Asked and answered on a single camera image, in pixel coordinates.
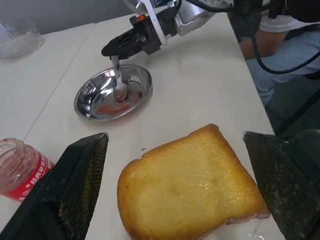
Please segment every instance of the red label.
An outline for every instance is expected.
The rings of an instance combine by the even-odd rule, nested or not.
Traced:
[[[48,158],[39,153],[39,161],[31,176],[19,187],[10,192],[4,193],[3,195],[22,202],[28,193],[30,193],[36,182],[41,179],[49,170],[55,165]]]

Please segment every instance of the robotic arm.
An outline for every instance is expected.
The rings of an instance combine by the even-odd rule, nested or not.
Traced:
[[[161,46],[166,46],[168,39],[200,28],[219,12],[245,16],[250,12],[269,10],[268,17],[272,19],[277,15],[290,15],[301,22],[320,22],[318,0],[234,0],[234,7],[229,7],[222,0],[172,0],[158,14],[155,14],[150,1],[124,0],[139,16],[130,18],[132,29],[114,38],[102,49],[103,56],[119,56],[123,60],[141,51],[150,55],[160,50]]]

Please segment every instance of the spoon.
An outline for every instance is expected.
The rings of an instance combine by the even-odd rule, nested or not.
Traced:
[[[113,90],[113,96],[115,100],[120,102],[127,96],[128,86],[122,82],[119,56],[111,56],[111,61],[112,61],[114,75],[116,78],[116,86]]]

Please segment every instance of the stainless steel dish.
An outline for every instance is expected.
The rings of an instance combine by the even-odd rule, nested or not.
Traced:
[[[117,79],[113,68],[104,70],[89,79],[74,99],[76,114],[93,121],[110,121],[136,109],[152,90],[150,73],[136,65],[120,66],[122,81],[128,85],[128,94],[116,101],[114,89]]]

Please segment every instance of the slice of bread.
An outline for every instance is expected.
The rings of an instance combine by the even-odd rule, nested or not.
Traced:
[[[213,124],[130,162],[119,177],[117,200],[134,239],[196,239],[225,223],[270,215]]]

